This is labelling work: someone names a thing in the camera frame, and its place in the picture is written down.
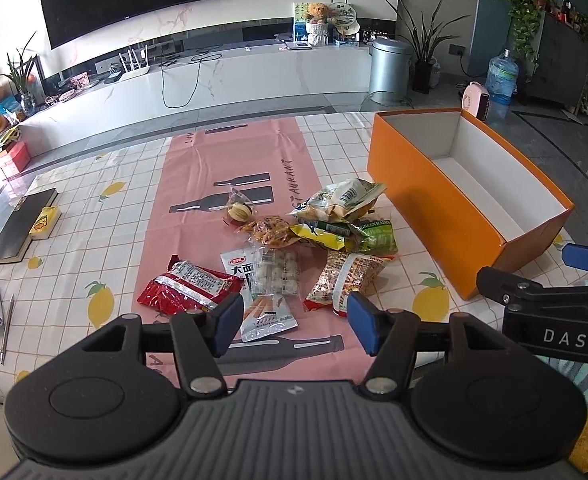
lemon print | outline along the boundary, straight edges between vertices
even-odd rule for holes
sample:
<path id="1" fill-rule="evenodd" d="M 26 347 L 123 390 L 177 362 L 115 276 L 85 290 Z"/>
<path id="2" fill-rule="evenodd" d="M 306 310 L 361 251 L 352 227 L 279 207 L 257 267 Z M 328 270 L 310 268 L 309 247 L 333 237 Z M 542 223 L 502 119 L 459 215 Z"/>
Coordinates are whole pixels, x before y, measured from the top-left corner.
<path id="1" fill-rule="evenodd" d="M 87 307 L 87 317 L 94 325 L 94 328 L 98 329 L 110 318 L 114 311 L 114 295 L 104 283 L 91 282 L 87 286 L 91 286 L 87 297 L 92 297 Z"/>
<path id="2" fill-rule="evenodd" d="M 101 193 L 100 197 L 98 197 L 98 201 L 103 203 L 107 197 L 119 192 L 121 189 L 123 189 L 124 186 L 125 182 L 113 182 L 109 184 L 109 186 L 103 189 L 103 192 Z"/>
<path id="3" fill-rule="evenodd" d="M 38 256 L 32 256 L 29 260 L 27 260 L 27 268 L 29 270 L 38 269 L 42 266 L 43 260 L 41 260 Z"/>
<path id="4" fill-rule="evenodd" d="M 562 235 L 560 233 L 556 235 L 552 243 L 554 244 L 554 247 L 559 251 L 561 251 L 562 248 L 565 246 L 565 240 L 562 239 Z"/>
<path id="5" fill-rule="evenodd" d="M 427 274 L 421 285 L 426 286 L 414 298 L 411 309 L 421 321 L 440 322 L 449 313 L 449 293 L 445 285 L 433 272 L 421 272 Z"/>
<path id="6" fill-rule="evenodd" d="M 16 374 L 16 377 L 14 378 L 14 384 L 16 384 L 18 381 L 23 380 L 24 378 L 26 378 L 30 373 L 27 370 L 22 370 L 21 372 L 18 372 Z"/>

silver trash can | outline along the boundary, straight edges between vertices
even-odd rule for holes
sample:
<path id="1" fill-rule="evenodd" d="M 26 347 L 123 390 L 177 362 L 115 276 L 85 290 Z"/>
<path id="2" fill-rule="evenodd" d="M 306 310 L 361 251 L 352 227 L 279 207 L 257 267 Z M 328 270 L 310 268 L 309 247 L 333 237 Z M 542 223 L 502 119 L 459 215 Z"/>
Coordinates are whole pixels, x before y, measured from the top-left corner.
<path id="1" fill-rule="evenodd" d="M 407 96 L 413 48 L 406 41 L 378 38 L 370 46 L 372 69 L 369 98 L 374 102 L 400 101 Z"/>

clear glass vase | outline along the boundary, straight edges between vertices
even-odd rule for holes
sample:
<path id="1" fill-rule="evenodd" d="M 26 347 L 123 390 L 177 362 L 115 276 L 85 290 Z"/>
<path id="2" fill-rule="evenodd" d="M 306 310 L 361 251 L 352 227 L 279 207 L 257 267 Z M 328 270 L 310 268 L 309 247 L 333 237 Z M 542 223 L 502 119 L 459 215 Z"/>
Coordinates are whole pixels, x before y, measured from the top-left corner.
<path id="1" fill-rule="evenodd" d="M 34 115 L 36 111 L 36 99 L 31 93 L 26 92 L 21 94 L 21 108 L 28 117 Z"/>

open cardboard box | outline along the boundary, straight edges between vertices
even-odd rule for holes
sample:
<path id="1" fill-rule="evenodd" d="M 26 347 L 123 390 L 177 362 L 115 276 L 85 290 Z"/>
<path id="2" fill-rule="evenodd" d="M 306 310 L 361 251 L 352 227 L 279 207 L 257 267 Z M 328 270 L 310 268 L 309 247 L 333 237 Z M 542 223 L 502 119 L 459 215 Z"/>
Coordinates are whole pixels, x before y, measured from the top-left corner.
<path id="1" fill-rule="evenodd" d="M 574 207 L 459 108 L 376 114 L 367 171 L 466 300 L 481 267 L 515 272 L 544 253 Z"/>

gray tile floor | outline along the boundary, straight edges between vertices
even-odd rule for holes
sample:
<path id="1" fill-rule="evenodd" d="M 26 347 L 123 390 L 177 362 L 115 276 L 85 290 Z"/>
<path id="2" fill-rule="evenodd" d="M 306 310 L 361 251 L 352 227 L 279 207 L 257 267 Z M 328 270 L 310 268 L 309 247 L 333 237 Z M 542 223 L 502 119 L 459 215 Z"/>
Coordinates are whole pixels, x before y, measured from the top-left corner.
<path id="1" fill-rule="evenodd" d="M 460 82 L 462 80 L 443 75 L 439 87 L 429 95 L 410 92 L 409 97 L 416 108 L 458 107 L 460 99 L 456 83 Z M 0 230 L 11 213 L 16 197 L 24 193 L 37 174 L 79 158 L 184 134 L 194 128 L 221 127 L 267 117 L 407 107 L 407 104 L 385 102 L 381 96 L 375 96 L 375 100 L 378 102 L 368 98 L 365 92 L 264 99 L 181 112 L 73 142 L 37 156 L 22 175 L 9 182 L 0 182 Z M 505 118 L 490 116 L 488 123 L 574 201 L 576 210 L 566 227 L 577 243 L 588 245 L 588 126 L 573 123 L 557 108 L 520 104 L 513 104 Z"/>

